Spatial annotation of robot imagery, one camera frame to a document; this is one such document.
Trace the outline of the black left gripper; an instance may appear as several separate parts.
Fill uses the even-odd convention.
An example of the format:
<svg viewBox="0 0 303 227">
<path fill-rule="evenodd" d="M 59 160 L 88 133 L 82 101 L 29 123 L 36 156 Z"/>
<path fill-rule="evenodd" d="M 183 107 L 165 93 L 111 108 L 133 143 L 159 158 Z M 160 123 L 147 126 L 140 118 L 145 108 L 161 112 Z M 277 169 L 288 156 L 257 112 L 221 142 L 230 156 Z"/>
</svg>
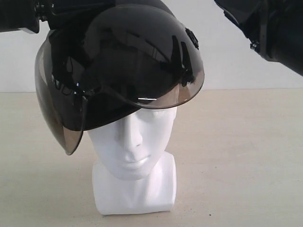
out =
<svg viewBox="0 0 303 227">
<path fill-rule="evenodd" d="M 37 34 L 40 21 L 51 30 L 60 28 L 69 17 L 70 0 L 2 0 L 0 2 L 0 31 L 24 30 Z"/>
</svg>

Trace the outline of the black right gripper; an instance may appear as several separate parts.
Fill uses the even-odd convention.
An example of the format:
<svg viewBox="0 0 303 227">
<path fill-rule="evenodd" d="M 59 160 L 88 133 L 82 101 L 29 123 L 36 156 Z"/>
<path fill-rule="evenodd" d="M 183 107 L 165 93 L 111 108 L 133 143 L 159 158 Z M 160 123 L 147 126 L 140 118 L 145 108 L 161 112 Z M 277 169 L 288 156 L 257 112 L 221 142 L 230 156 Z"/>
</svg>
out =
<svg viewBox="0 0 303 227">
<path fill-rule="evenodd" d="M 270 17 L 277 10 L 276 0 L 216 0 L 216 5 L 250 41 L 250 49 L 263 59 L 277 60 L 271 54 Z"/>
</svg>

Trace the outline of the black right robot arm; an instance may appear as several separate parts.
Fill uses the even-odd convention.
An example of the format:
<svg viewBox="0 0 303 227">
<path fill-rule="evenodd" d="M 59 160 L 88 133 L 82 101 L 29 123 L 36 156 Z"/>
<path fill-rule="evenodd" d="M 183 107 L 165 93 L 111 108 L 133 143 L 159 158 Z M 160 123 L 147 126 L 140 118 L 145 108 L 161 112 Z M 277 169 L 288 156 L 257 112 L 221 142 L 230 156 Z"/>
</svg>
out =
<svg viewBox="0 0 303 227">
<path fill-rule="evenodd" d="M 215 2 L 263 59 L 303 74 L 301 0 L 217 0 Z"/>
</svg>

